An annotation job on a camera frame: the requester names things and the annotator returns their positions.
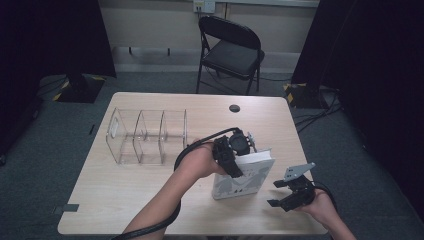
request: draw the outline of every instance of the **black folding chair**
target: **black folding chair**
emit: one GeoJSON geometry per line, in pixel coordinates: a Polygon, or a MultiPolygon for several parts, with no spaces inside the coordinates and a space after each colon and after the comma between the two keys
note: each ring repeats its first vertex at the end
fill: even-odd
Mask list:
{"type": "Polygon", "coordinates": [[[258,36],[246,26],[215,16],[202,17],[199,28],[202,53],[196,93],[199,93],[200,83],[213,87],[200,80],[203,66],[214,69],[218,76],[222,72],[241,80],[249,80],[246,95],[249,95],[256,73],[256,91],[259,91],[260,65],[265,53],[261,50],[258,36]],[[207,36],[216,38],[219,42],[211,48],[207,36]]]}

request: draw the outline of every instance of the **human arm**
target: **human arm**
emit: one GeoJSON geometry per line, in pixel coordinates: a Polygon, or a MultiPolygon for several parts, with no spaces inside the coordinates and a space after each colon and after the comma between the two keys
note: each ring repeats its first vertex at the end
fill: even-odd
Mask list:
{"type": "MultiPolygon", "coordinates": [[[[213,143],[205,143],[189,152],[159,192],[133,218],[124,233],[145,228],[167,219],[193,184],[212,173],[225,171],[212,157],[213,143]]],[[[165,228],[137,239],[162,239],[165,228]]]]}
{"type": "Polygon", "coordinates": [[[296,210],[310,214],[328,230],[334,240],[356,240],[353,233],[340,218],[325,191],[316,189],[314,201],[296,210]]]}

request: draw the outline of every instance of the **robotic arm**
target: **robotic arm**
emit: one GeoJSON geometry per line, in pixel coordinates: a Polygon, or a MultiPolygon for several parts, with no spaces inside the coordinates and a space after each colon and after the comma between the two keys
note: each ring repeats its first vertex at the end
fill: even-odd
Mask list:
{"type": "Polygon", "coordinates": [[[275,187],[288,187],[293,193],[281,200],[268,200],[271,207],[281,207],[288,212],[297,207],[308,205],[315,199],[315,188],[303,174],[315,167],[315,163],[289,167],[283,180],[274,182],[275,187]]]}
{"type": "Polygon", "coordinates": [[[232,178],[238,178],[243,176],[243,173],[235,162],[235,155],[243,156],[249,154],[250,147],[257,152],[252,135],[248,133],[247,137],[245,137],[242,130],[236,129],[230,138],[224,135],[214,140],[212,155],[228,175],[232,178]]]}

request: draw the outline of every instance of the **gray carpet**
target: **gray carpet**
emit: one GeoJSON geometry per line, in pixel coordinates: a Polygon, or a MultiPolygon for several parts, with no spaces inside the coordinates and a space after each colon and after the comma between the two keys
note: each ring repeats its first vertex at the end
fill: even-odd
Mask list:
{"type": "MultiPolygon", "coordinates": [[[[57,89],[48,90],[60,82],[41,89],[45,102],[38,118],[16,142],[7,155],[6,165],[0,168],[0,239],[109,239],[108,236],[61,236],[57,232],[61,216],[54,214],[54,209],[67,203],[112,95],[120,91],[194,93],[196,75],[194,72],[118,73],[117,79],[107,79],[93,104],[51,101],[57,89]]],[[[290,75],[262,74],[262,77],[283,80],[290,75]]],[[[46,78],[42,84],[55,79],[60,76],[46,78]]],[[[252,89],[251,95],[284,96],[283,83],[263,80],[260,91],[252,89]]],[[[245,86],[234,81],[232,87],[243,92],[245,86]]],[[[200,92],[224,94],[205,85],[200,92]]],[[[332,94],[325,92],[327,99],[332,94]]],[[[298,122],[305,114],[321,111],[292,109],[292,114],[298,122]]],[[[357,130],[343,111],[315,121],[299,136],[308,161],[317,164],[312,170],[314,179],[332,190],[340,215],[358,239],[424,239],[422,222],[390,175],[362,148],[357,130]]]]}

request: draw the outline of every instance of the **small black circle on table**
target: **small black circle on table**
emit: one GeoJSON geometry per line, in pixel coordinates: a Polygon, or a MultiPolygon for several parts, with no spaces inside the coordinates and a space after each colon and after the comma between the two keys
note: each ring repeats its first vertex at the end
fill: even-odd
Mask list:
{"type": "Polygon", "coordinates": [[[230,106],[230,111],[231,112],[240,112],[240,107],[238,105],[233,104],[233,105],[230,106]]]}

